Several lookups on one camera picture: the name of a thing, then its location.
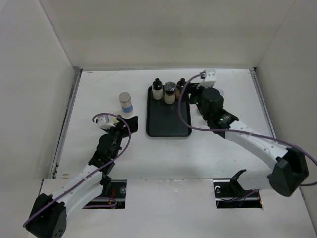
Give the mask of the black cap white powder bottle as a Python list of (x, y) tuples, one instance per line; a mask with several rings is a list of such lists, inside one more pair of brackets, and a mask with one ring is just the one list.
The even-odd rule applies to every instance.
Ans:
[(163, 83), (159, 78), (156, 78), (152, 83), (152, 95), (155, 100), (163, 98)]

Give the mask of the silver cap blue label jar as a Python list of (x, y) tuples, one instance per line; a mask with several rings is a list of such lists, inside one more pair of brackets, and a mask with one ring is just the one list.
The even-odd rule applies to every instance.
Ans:
[(122, 92), (118, 96), (122, 111), (126, 114), (133, 113), (133, 105), (131, 101), (131, 96), (128, 92)]

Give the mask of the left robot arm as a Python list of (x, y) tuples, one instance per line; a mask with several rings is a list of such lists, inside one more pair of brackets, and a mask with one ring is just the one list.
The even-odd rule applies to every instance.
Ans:
[(99, 138), (96, 150), (84, 169), (58, 191), (40, 194), (23, 227), (37, 238), (60, 238), (67, 221), (96, 197), (107, 197), (111, 192), (108, 174), (115, 161), (126, 151), (122, 140), (131, 140), (138, 131), (138, 117), (123, 118), (111, 113), (99, 113), (92, 121), (105, 133)]

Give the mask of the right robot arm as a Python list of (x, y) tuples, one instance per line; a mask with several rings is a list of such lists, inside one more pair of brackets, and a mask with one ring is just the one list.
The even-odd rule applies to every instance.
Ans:
[(197, 106), (210, 131), (240, 145), (272, 170), (267, 178), (273, 190), (289, 197), (308, 177), (309, 170), (302, 151), (255, 133), (223, 108), (224, 98), (217, 89), (201, 83), (189, 83), (188, 87), (188, 102)]

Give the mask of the black cap brown spice bottle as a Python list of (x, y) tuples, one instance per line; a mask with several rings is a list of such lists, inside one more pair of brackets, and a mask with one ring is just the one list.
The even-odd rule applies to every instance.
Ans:
[(186, 81), (184, 78), (181, 78), (177, 83), (176, 83), (176, 90), (175, 90), (175, 98), (177, 100), (179, 100), (181, 91), (184, 87), (184, 85), (186, 84)]

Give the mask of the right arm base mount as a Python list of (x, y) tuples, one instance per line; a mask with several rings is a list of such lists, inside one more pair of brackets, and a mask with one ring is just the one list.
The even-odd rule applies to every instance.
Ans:
[(262, 209), (262, 201), (259, 194), (260, 189), (245, 190), (238, 178), (246, 169), (239, 170), (230, 178), (213, 179), (215, 203), (217, 209)]

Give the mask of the grey grinder cap salt jar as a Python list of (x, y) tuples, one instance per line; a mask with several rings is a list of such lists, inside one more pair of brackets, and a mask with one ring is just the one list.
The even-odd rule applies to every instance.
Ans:
[(168, 105), (171, 105), (175, 102), (175, 91), (176, 91), (176, 84), (174, 82), (167, 82), (164, 86), (165, 94), (164, 94), (164, 101)]

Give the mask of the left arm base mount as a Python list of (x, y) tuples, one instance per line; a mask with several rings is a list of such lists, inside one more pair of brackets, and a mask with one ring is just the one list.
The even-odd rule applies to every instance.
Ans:
[(84, 209), (125, 209), (127, 180), (111, 180), (107, 178), (101, 195), (91, 200)]

